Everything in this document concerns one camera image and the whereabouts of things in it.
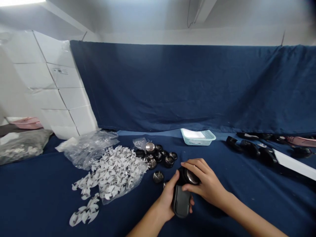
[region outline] pink plastic tray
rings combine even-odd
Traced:
[[[314,139],[307,139],[302,137],[286,137],[286,139],[288,140],[288,142],[294,145],[316,147],[316,140]]]
[[[17,121],[10,122],[21,129],[38,129],[43,127],[38,118],[28,117]]]

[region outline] plastic bag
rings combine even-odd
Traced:
[[[91,196],[91,188],[99,186],[103,205],[129,193],[137,187],[148,164],[136,157],[134,150],[127,147],[109,147],[100,160],[94,161],[84,178],[72,185],[72,190],[81,189],[82,200]]]
[[[43,148],[52,134],[53,131],[46,129],[15,133],[16,138],[0,145],[0,165],[42,154]]]
[[[146,144],[148,142],[151,142],[151,141],[146,140],[146,138],[137,138],[137,139],[133,140],[134,146],[137,149],[143,150],[145,152],[145,154],[146,154]]]
[[[83,136],[79,136],[76,142],[68,141],[61,143],[56,149],[64,151],[65,157],[70,160],[78,169],[90,170],[94,161],[100,159],[105,153],[105,149],[119,143],[118,134],[114,132],[97,131]]]

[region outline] pile of white clips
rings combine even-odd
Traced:
[[[100,194],[97,194],[97,197],[100,196],[103,204],[108,204],[136,187],[147,169],[148,164],[136,157],[134,150],[122,146],[115,149],[109,147],[100,160],[93,162],[92,173],[89,172],[86,177],[75,182],[72,190],[81,189],[81,198],[86,200],[90,197],[90,189],[99,185]],[[94,196],[89,203],[91,204],[91,201],[94,200],[93,204],[97,206],[96,202],[99,201],[97,197]],[[77,225],[80,221],[85,223],[91,215],[89,223],[94,220],[98,214],[98,211],[95,211],[97,208],[88,210],[88,206],[89,204],[73,213],[69,221],[71,226]]]

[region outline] human hand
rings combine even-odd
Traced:
[[[173,216],[174,212],[171,207],[172,198],[173,198],[173,189],[175,184],[179,179],[179,171],[177,170],[171,180],[166,184],[162,194],[153,204],[153,207],[157,208],[159,215],[163,220],[169,221]],[[190,213],[192,213],[192,206],[194,205],[193,197],[190,199]]]
[[[224,209],[229,204],[232,194],[223,187],[204,159],[188,160],[182,162],[181,165],[192,171],[201,180],[199,185],[183,185],[183,191],[196,193],[220,209]]]

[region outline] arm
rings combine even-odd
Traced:
[[[201,180],[201,184],[197,186],[185,184],[182,190],[196,193],[210,204],[222,209],[227,215],[241,224],[252,236],[287,236],[244,205],[232,193],[229,193],[205,160],[188,160],[181,163],[181,165],[192,171]]]
[[[173,198],[173,188],[178,179],[179,171],[177,170],[172,179],[166,184],[161,196],[155,201],[127,237],[153,237],[159,234],[162,226],[174,216],[171,202]],[[193,197],[191,197],[190,203],[190,213],[192,213],[192,205],[194,205]]]

